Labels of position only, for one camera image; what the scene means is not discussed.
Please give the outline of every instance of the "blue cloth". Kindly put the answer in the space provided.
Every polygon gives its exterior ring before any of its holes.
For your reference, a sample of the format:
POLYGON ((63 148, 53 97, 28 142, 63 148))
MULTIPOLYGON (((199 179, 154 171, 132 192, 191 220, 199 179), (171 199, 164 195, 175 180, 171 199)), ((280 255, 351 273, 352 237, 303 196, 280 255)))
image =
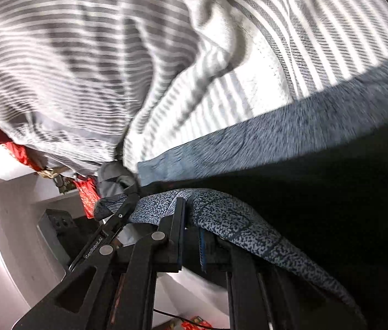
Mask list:
MULTIPOLYGON (((163 192, 142 198, 129 220, 158 225, 162 217, 174 213, 177 197, 187 202, 190 225, 204 228, 335 294, 360 314, 352 296, 336 279, 282 237, 252 207, 231 195, 212 189, 163 192)), ((99 200, 95 217, 102 219, 115 213, 126 198, 120 194, 99 200)))

